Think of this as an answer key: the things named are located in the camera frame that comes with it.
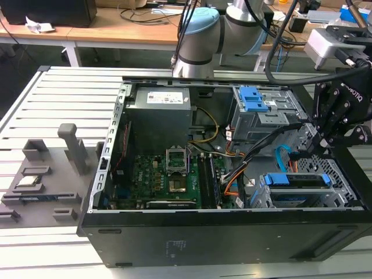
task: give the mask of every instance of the yellow wire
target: yellow wire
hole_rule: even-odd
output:
[[[214,135],[210,138],[200,139],[200,140],[197,140],[197,141],[189,141],[189,142],[192,143],[192,144],[202,144],[204,142],[213,141],[217,137],[217,135],[219,134],[219,125],[218,125],[216,119],[214,119],[214,117],[209,112],[207,112],[204,108],[200,108],[199,106],[197,106],[196,109],[200,109],[200,110],[204,111],[213,120],[214,125],[216,126],[216,131],[214,132]]]

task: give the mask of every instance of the metal frame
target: metal frame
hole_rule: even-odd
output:
[[[35,38],[17,38],[17,41],[23,45],[50,45],[56,47],[65,47],[69,57],[71,67],[81,67],[81,59],[78,52],[78,47],[86,48],[112,48],[114,49],[115,61],[120,61],[120,53],[118,49],[148,49],[154,51],[174,51],[176,45],[166,44],[143,44],[131,42],[97,42],[97,41],[79,41],[79,40],[46,40]],[[14,40],[9,37],[0,37],[0,43],[14,44]],[[258,55],[255,68],[253,71],[263,73],[264,64],[266,63],[269,51],[260,50],[254,55]],[[307,57],[304,51],[289,51],[289,57]],[[226,65],[226,55],[220,55],[220,66]]]

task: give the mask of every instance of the table leg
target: table leg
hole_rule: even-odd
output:
[[[226,55],[223,55],[221,53],[220,55],[220,66],[225,66],[226,65]]]
[[[256,60],[255,69],[253,71],[258,71],[259,73],[263,73],[265,70],[265,63],[268,56],[268,51],[260,51]]]
[[[120,49],[119,48],[114,48],[114,60],[116,62],[120,61]]]
[[[71,67],[81,67],[79,50],[75,42],[73,41],[65,42],[63,45],[66,48]]]

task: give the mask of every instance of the black computer case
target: black computer case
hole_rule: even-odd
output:
[[[26,17],[53,26],[89,27],[97,14],[95,0],[0,0],[9,24],[24,24]]]

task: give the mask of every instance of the wooden desk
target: wooden desk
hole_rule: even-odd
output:
[[[276,3],[271,6],[272,10],[280,10],[284,13],[288,12],[291,5],[291,0],[287,4]],[[334,11],[331,8],[323,8],[320,10]],[[143,14],[148,10],[137,10]],[[131,11],[124,14],[130,17]],[[142,16],[134,16],[134,20],[146,20],[159,18],[163,15],[153,15],[147,13]],[[179,16],[169,18],[170,21],[178,25]],[[145,26],[122,19],[117,9],[98,8],[98,13],[90,28],[71,28],[71,27],[56,27],[55,32],[35,34],[30,32],[25,26],[9,25],[6,19],[2,19],[5,27],[13,34],[13,36],[21,44],[36,44],[36,45],[57,45],[67,49],[70,64],[72,66],[81,66],[81,61],[78,53],[78,47],[90,48],[113,48],[116,50],[115,59],[119,60],[119,49],[151,49],[173,51],[177,44],[177,27],[172,24],[164,24],[157,26]],[[293,33],[298,41],[307,41],[313,28],[320,27],[320,24],[308,23],[303,33]],[[14,40],[0,26],[0,42],[14,44]],[[267,54],[272,47],[273,40],[268,38],[267,43],[262,45],[257,59],[255,70],[263,70],[263,62],[266,61]],[[303,46],[296,46],[290,51],[290,56],[305,56]],[[220,64],[223,64],[223,56],[221,56]]]
[[[139,14],[150,10],[136,11]],[[131,11],[124,13],[130,17]],[[134,16],[134,20],[148,20],[163,17],[146,13],[143,16]],[[169,20],[178,25],[180,16],[174,16]],[[90,28],[72,28],[67,39],[71,41],[95,41],[95,42],[129,42],[138,44],[177,44],[177,28],[163,19],[167,24],[146,26],[135,24],[120,17],[117,9],[100,8]]]

